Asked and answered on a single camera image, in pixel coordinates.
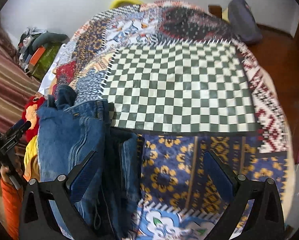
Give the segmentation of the orange left sleeve forearm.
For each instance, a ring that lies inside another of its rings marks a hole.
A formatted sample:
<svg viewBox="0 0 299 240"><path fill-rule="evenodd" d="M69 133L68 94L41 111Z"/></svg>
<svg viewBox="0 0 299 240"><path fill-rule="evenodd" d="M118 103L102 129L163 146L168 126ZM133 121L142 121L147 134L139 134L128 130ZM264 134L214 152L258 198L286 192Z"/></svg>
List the orange left sleeve forearm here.
<svg viewBox="0 0 299 240"><path fill-rule="evenodd" d="M23 190L16 188L5 182L0 181L2 189L2 201L4 204L4 211L7 224L7 232L12 239L19 239L19 223L22 205Z"/></svg>

